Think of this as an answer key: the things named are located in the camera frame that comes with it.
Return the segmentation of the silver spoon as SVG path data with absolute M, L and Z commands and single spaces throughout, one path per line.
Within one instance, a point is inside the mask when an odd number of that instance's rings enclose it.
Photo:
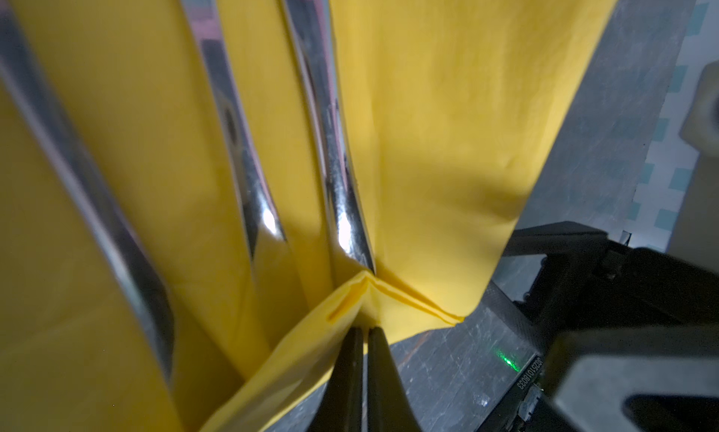
M 166 288 L 48 84 L 8 0 L 1 0 L 1 78 L 82 214 L 165 381 L 170 381 L 175 333 Z

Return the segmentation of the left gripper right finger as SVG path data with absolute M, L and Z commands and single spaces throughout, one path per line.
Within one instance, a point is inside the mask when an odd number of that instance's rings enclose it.
M 368 345 L 368 430 L 421 432 L 380 327 L 369 330 Z

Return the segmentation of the silver fork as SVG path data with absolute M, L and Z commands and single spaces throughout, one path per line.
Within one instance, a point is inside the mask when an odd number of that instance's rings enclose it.
M 238 95 L 216 0 L 180 0 L 208 75 L 228 149 L 235 192 L 252 260 L 288 256 L 284 233 Z

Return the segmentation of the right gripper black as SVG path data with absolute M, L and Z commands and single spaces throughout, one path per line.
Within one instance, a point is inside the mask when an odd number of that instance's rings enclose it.
M 503 255 L 541 269 L 524 302 L 491 282 L 482 304 L 535 355 L 482 430 L 717 430 L 717 274 L 648 248 L 599 265 L 609 244 L 573 221 L 513 232 Z

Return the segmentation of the yellow paper napkin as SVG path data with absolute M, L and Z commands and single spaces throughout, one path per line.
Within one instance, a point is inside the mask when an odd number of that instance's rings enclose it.
M 330 0 L 377 277 L 333 287 L 310 122 L 279 0 L 219 0 L 309 311 L 273 351 L 179 0 L 9 0 L 172 293 L 174 407 L 138 322 L 10 96 L 1 97 L 1 428 L 261 431 L 325 383 L 342 334 L 390 342 L 479 304 L 617 0 Z

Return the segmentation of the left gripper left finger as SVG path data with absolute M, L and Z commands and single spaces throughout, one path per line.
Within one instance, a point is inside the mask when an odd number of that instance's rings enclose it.
M 346 334 L 323 398 L 307 431 L 360 432 L 363 383 L 363 334 Z

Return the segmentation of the silver knife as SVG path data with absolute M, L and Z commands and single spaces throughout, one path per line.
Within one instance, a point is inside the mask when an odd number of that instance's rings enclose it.
M 343 117 L 330 0 L 281 0 L 316 143 L 335 276 L 376 272 Z

